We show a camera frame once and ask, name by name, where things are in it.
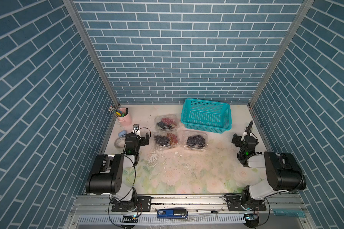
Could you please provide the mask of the clear clamshell container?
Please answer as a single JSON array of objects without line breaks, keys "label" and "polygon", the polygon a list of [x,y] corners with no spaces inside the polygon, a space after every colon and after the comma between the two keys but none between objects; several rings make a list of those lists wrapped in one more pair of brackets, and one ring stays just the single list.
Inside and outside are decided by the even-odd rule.
[{"label": "clear clamshell container", "polygon": [[165,150],[175,148],[180,145],[179,137],[176,131],[158,132],[153,137],[155,148],[157,150]]},{"label": "clear clamshell container", "polygon": [[157,116],[154,119],[156,131],[170,131],[179,127],[177,116],[175,114],[166,114]]},{"label": "clear clamshell container", "polygon": [[205,132],[184,130],[181,143],[184,149],[192,151],[205,151],[208,147],[208,134]]}]

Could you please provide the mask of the red grape bunch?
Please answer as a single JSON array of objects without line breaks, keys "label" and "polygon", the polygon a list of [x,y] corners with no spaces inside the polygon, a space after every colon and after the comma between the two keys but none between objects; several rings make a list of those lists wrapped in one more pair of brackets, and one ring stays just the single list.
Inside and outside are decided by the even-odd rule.
[{"label": "red grape bunch", "polygon": [[168,127],[165,129],[172,129],[172,128],[177,127],[177,123],[171,118],[166,117],[166,118],[163,118],[161,121],[163,121],[164,123],[168,125]]},{"label": "red grape bunch", "polygon": [[169,139],[169,144],[172,145],[176,145],[178,144],[178,137],[177,135],[173,134],[173,133],[168,133],[167,137]]}]

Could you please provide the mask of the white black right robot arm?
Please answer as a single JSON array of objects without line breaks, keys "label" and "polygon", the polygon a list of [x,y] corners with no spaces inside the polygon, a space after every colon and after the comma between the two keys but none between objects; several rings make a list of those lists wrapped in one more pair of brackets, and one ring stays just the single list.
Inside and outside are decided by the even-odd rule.
[{"label": "white black right robot arm", "polygon": [[304,190],[307,186],[302,169],[290,153],[256,152],[257,138],[245,133],[233,135],[232,144],[239,148],[237,159],[245,168],[265,169],[266,177],[255,185],[246,186],[240,200],[229,200],[238,204],[236,210],[265,210],[265,200],[276,194]]}]

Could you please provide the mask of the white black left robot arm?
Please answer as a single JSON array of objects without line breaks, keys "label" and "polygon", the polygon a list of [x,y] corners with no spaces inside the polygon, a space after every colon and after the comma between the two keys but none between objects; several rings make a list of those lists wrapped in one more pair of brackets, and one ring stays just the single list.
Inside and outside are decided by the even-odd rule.
[{"label": "white black left robot arm", "polygon": [[86,192],[94,195],[108,195],[113,211],[126,212],[139,207],[136,189],[122,180],[123,169],[133,168],[136,175],[140,148],[148,145],[150,138],[150,132],[144,137],[137,133],[129,133],[125,136],[121,154],[96,156],[85,184]]}]

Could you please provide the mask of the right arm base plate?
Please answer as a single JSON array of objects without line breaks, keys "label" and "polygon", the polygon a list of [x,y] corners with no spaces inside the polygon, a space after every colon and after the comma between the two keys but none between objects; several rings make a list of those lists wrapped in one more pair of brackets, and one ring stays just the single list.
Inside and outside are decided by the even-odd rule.
[{"label": "right arm base plate", "polygon": [[267,207],[263,200],[247,199],[238,195],[227,195],[223,197],[229,211],[266,211]]}]

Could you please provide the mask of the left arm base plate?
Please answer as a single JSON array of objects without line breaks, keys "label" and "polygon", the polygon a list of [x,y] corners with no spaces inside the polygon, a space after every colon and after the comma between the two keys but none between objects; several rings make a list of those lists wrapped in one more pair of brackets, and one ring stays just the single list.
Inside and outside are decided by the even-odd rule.
[{"label": "left arm base plate", "polygon": [[112,212],[150,212],[152,198],[150,196],[132,196],[130,200],[114,201],[111,204]]}]

